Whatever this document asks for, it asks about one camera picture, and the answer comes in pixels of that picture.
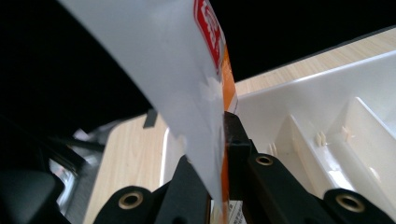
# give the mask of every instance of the white plastic divider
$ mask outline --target white plastic divider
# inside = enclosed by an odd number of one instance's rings
[[[345,127],[350,131],[345,138],[349,153],[361,162],[355,175],[370,177],[370,181],[358,178],[357,191],[396,220],[396,139],[359,97],[349,105]]]
[[[298,154],[300,163],[304,166],[304,170],[301,172],[306,173],[313,190],[310,190],[310,188],[305,184],[303,184],[303,186],[311,194],[322,198],[328,189],[332,189],[334,187],[334,184],[329,176],[325,175],[326,170],[330,170],[328,167],[329,164],[320,163],[320,159],[318,157],[324,157],[329,160],[332,158],[332,155],[328,152],[328,149],[324,148],[320,151],[321,153],[315,153],[316,149],[312,146],[313,139],[310,140],[305,136],[306,133],[302,132],[302,128],[294,116],[290,116],[290,123],[293,147]]]

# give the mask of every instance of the brass grommet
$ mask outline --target brass grommet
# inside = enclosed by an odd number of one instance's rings
[[[139,191],[132,191],[122,195],[119,199],[119,207],[122,209],[133,209],[143,202],[143,194]]]
[[[271,158],[266,157],[266,156],[260,156],[260,157],[256,158],[256,162],[260,165],[265,165],[265,166],[269,166],[274,163],[273,160],[271,160]]]
[[[335,197],[335,200],[344,207],[346,210],[355,213],[361,213],[364,211],[364,204],[357,198],[349,194],[340,194]]]

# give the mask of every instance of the red logo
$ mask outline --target red logo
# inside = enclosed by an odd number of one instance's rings
[[[220,39],[221,32],[218,19],[215,16],[212,6],[206,0],[195,0],[194,16],[201,33],[203,34],[206,44],[212,55],[216,71],[219,71],[220,65]]]

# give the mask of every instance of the white plastic tray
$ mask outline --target white plastic tray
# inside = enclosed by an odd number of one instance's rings
[[[396,220],[396,50],[239,97],[262,153],[312,194],[352,189]],[[166,132],[162,183],[183,155]]]

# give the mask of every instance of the light wood grain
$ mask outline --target light wood grain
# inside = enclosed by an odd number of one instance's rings
[[[396,49],[396,29],[332,49],[236,83],[238,95],[258,91]]]
[[[155,127],[144,129],[145,120],[146,115],[125,121],[109,135],[84,223],[93,223],[119,189],[134,185],[154,191],[160,186],[166,125],[159,116]]]
[[[391,50],[396,50],[396,29],[243,80],[236,83],[236,90],[238,95],[259,91]],[[160,116],[154,128],[143,129],[145,119],[146,116],[141,116],[127,120],[109,136],[85,224],[93,223],[102,206],[118,189],[135,185],[153,191],[159,187],[166,124]]]

